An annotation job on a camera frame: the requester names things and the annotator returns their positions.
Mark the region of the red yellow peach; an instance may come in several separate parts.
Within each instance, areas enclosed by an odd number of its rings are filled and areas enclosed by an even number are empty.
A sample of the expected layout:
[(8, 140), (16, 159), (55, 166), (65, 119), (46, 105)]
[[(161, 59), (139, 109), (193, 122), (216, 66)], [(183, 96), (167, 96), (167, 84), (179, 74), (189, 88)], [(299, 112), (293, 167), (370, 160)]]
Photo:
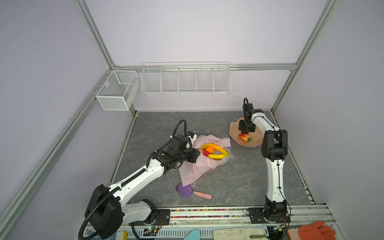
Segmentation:
[(239, 134), (239, 138), (240, 138), (240, 140), (242, 140), (242, 141), (245, 142), (245, 143), (249, 143), (249, 142), (252, 141), (251, 136), (248, 135), (248, 134), (243, 134), (243, 133), (241, 133), (241, 134)]

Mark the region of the small red peach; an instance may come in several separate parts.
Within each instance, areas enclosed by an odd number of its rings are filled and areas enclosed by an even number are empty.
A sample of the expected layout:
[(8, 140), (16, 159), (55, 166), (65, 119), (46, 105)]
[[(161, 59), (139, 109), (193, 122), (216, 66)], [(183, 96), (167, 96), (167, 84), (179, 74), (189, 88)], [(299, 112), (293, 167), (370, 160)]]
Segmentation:
[(210, 155), (210, 153), (206, 150), (203, 150), (202, 153), (205, 157), (208, 157)]

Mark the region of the pink plastic bag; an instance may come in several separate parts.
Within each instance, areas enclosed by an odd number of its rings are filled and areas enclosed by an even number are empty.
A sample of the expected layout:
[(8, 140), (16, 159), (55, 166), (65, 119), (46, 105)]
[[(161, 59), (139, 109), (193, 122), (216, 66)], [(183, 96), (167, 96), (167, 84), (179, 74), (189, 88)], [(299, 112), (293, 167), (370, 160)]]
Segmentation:
[(213, 135), (201, 135), (198, 136), (193, 147), (198, 149), (204, 144), (216, 144), (223, 148), (229, 153), (229, 156), (224, 157), (221, 160), (214, 160), (204, 156), (202, 153), (197, 158), (196, 163), (184, 162), (179, 168), (181, 182), (183, 186), (191, 185), (196, 182), (203, 174), (216, 169), (217, 167), (225, 164), (230, 158), (233, 157), (231, 154), (231, 141), (230, 138), (217, 138)]

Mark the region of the yellow green banana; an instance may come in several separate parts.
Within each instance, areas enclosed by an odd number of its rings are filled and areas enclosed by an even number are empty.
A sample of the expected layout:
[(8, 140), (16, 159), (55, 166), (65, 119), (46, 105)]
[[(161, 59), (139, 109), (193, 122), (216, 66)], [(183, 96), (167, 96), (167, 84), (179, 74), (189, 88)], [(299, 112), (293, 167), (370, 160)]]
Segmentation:
[(227, 157), (227, 155), (225, 155), (225, 154), (209, 154), (209, 155), (207, 155), (207, 157), (210, 159), (213, 159), (213, 160), (221, 160), (221, 159)]
[(218, 145), (215, 145), (215, 144), (204, 144), (202, 147), (201, 147), (201, 150), (205, 150), (206, 148), (208, 147), (212, 147), (215, 151), (218, 151), (220, 152), (222, 155), (224, 156), (229, 156), (230, 154), (223, 148), (219, 147)]

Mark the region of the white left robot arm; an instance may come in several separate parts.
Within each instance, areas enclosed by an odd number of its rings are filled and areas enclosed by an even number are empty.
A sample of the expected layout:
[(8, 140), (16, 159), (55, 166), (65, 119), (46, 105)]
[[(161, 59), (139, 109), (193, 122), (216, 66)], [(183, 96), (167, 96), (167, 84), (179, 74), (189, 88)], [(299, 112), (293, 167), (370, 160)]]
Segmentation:
[(122, 225), (135, 222), (152, 223), (157, 207), (144, 199), (131, 204), (130, 200), (149, 183), (183, 163), (195, 163), (200, 151), (193, 147), (197, 135), (184, 130), (182, 135), (174, 129), (170, 139), (153, 151), (146, 164), (125, 179), (110, 186), (99, 185), (93, 191), (81, 224), (78, 239), (91, 240), (111, 237)]

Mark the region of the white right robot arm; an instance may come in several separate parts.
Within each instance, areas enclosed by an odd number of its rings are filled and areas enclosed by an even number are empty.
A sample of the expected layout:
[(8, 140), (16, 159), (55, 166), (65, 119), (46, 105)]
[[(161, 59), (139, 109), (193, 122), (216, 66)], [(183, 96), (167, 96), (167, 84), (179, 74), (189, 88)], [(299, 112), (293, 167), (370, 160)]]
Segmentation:
[(260, 109), (255, 109), (247, 98), (243, 101), (243, 119), (239, 130), (243, 134), (260, 130), (264, 136), (261, 153), (267, 164), (268, 188), (262, 210), (250, 209), (251, 219), (256, 215), (268, 223), (290, 223), (291, 212), (284, 194), (283, 168), (288, 154), (288, 132), (275, 126)]

